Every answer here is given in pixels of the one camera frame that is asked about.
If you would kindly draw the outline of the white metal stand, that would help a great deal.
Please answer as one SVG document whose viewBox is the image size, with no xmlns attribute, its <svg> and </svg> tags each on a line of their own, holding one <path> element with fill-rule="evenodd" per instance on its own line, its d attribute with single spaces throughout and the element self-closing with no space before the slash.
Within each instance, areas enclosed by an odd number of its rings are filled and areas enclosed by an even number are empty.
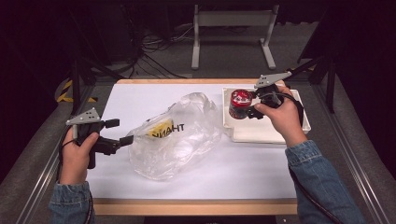
<svg viewBox="0 0 396 224">
<path fill-rule="evenodd" d="M 264 58 L 270 70 L 276 69 L 276 63 L 269 48 L 270 39 L 276 24 L 279 5 L 266 10 L 200 10 L 194 6 L 193 31 L 194 42 L 191 56 L 191 68 L 197 70 L 200 60 L 200 28 L 220 26 L 260 26 L 265 27 L 265 37 L 260 39 Z"/>
</svg>

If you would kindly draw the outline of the person's left hand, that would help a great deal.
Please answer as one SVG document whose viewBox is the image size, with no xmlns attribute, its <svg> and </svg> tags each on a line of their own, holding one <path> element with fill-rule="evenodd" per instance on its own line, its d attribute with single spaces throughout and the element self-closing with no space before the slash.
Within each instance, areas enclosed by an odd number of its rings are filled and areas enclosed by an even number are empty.
<svg viewBox="0 0 396 224">
<path fill-rule="evenodd" d="M 99 137 L 98 133 L 90 134 L 80 145 L 73 140 L 73 131 L 69 130 L 64 138 L 63 165 L 59 183 L 62 185 L 83 184 L 87 177 L 90 151 Z"/>
</svg>

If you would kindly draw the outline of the aluminium frame rail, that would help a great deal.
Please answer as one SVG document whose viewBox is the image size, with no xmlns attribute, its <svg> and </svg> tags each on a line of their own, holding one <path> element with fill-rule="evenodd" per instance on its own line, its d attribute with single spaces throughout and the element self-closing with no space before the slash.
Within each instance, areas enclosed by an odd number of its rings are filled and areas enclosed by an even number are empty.
<svg viewBox="0 0 396 224">
<path fill-rule="evenodd" d="M 359 163 L 352 146 L 347 140 L 347 136 L 343 131 L 339 120 L 337 119 L 336 115 L 332 114 L 327 107 L 325 92 L 319 85 L 313 85 L 312 89 L 315 95 L 318 97 L 318 101 L 325 112 L 326 118 L 332 126 L 332 130 L 335 132 L 336 139 L 340 144 L 340 149 L 343 157 L 346 160 L 346 164 L 353 175 L 360 194 L 367 205 L 375 224 L 390 224 L 388 216 L 386 215 L 381 203 L 375 195 L 375 191 L 372 188 L 368 175 L 361 167 L 361 164 Z"/>
<path fill-rule="evenodd" d="M 80 113 L 92 95 L 93 87 L 83 87 L 80 103 L 59 103 L 38 129 L 27 150 L 22 153 L 19 177 L 26 184 L 20 190 L 21 210 L 15 224 L 47 224 L 50 218 L 48 203 L 59 167 L 58 146 L 66 130 L 65 122 L 73 114 Z"/>
</svg>

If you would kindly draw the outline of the red can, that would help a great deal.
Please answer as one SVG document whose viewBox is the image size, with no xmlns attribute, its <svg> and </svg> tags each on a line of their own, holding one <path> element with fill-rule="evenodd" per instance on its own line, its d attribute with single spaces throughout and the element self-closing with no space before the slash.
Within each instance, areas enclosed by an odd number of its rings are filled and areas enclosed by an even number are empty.
<svg viewBox="0 0 396 224">
<path fill-rule="evenodd" d="M 229 114 L 234 119 L 245 119 L 253 101 L 253 93 L 247 90 L 234 90 L 230 96 Z"/>
</svg>

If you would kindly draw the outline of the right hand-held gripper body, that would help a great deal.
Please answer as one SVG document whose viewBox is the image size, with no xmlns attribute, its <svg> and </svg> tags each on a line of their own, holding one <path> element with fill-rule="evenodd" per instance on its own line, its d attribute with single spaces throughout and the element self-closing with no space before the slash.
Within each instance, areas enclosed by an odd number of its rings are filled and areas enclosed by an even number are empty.
<svg viewBox="0 0 396 224">
<path fill-rule="evenodd" d="M 284 72 L 272 75 L 261 75 L 254 85 L 255 95 L 261 100 L 262 104 L 268 105 L 272 108 L 278 108 L 283 103 L 283 97 L 276 83 L 291 76 L 291 72 Z"/>
</svg>

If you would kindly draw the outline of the black metal stand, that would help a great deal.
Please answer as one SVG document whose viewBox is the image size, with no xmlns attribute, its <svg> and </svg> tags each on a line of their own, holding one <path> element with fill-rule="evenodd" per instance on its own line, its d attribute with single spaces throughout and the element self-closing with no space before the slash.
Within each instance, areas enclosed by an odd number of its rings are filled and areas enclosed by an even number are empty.
<svg viewBox="0 0 396 224">
<path fill-rule="evenodd" d="M 79 49 L 73 51 L 74 62 L 72 63 L 72 90 L 73 90 L 73 109 L 71 114 L 78 114 L 90 97 L 92 86 L 96 83 L 95 75 L 91 68 L 98 69 L 105 75 L 115 80 L 122 79 L 122 76 L 95 62 L 81 54 Z"/>
<path fill-rule="evenodd" d="M 325 102 L 329 111 L 333 113 L 335 63 L 333 62 L 331 57 L 320 56 L 296 68 L 288 68 L 287 72 L 291 72 L 291 75 L 295 77 L 302 72 L 307 72 L 310 68 L 312 68 L 312 71 L 308 77 L 308 81 L 310 84 L 318 85 L 321 83 L 323 78 L 327 78 Z"/>
</svg>

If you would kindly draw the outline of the yellow black hazard tape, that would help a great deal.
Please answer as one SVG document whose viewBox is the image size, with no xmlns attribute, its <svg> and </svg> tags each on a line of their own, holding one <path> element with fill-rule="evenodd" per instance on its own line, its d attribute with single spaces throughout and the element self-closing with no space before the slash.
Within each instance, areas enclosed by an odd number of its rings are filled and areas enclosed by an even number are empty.
<svg viewBox="0 0 396 224">
<path fill-rule="evenodd" d="M 71 79 L 68 79 L 65 82 L 60 95 L 56 98 L 56 101 L 58 103 L 60 103 L 60 102 L 73 103 L 74 102 L 74 99 L 72 97 L 67 96 L 67 93 L 68 93 L 69 89 L 72 87 L 72 84 L 73 84 L 73 81 Z"/>
</svg>

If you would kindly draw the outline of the person's right hand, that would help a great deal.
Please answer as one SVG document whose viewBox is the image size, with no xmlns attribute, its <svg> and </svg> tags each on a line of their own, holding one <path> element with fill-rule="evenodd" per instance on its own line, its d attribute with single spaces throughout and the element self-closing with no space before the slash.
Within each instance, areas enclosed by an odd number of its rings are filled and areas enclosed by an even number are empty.
<svg viewBox="0 0 396 224">
<path fill-rule="evenodd" d="M 255 104 L 254 108 L 267 116 L 274 128 L 285 139 L 287 147 L 293 147 L 307 140 L 299 120 L 299 113 L 294 102 L 285 98 L 278 108 L 264 104 Z"/>
</svg>

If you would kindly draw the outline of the white plastic tray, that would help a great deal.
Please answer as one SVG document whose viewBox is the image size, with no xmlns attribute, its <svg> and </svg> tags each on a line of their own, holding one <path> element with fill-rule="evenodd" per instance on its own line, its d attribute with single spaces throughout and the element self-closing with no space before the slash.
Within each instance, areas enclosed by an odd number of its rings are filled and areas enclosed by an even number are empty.
<svg viewBox="0 0 396 224">
<path fill-rule="evenodd" d="M 268 117 L 234 119 L 229 113 L 231 93 L 235 88 L 223 88 L 223 127 L 234 142 L 284 144 L 285 140 Z"/>
</svg>

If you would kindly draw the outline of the clear smiley-print plastic bag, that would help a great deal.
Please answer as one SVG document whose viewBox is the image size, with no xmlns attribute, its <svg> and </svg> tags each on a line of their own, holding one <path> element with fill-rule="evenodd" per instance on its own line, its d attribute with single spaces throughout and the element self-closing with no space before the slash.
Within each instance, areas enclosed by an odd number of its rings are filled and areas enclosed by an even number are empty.
<svg viewBox="0 0 396 224">
<path fill-rule="evenodd" d="M 134 138 L 130 162 L 143 177 L 169 179 L 213 149 L 222 134 L 216 104 L 204 93 L 193 92 L 129 131 Z"/>
</svg>

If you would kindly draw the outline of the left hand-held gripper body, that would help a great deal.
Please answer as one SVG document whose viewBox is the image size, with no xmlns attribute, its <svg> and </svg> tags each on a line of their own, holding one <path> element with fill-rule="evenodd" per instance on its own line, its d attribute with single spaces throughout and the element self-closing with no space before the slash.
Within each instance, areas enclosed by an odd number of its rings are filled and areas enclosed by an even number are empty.
<svg viewBox="0 0 396 224">
<path fill-rule="evenodd" d="M 100 133 L 105 128 L 105 120 L 102 120 L 96 109 L 93 107 L 66 122 L 73 130 L 73 140 L 80 146 L 85 139 L 92 133 Z M 105 155 L 115 154 L 120 148 L 120 140 L 113 140 L 99 136 L 90 151 L 90 161 L 88 168 L 96 166 L 96 153 Z"/>
</svg>

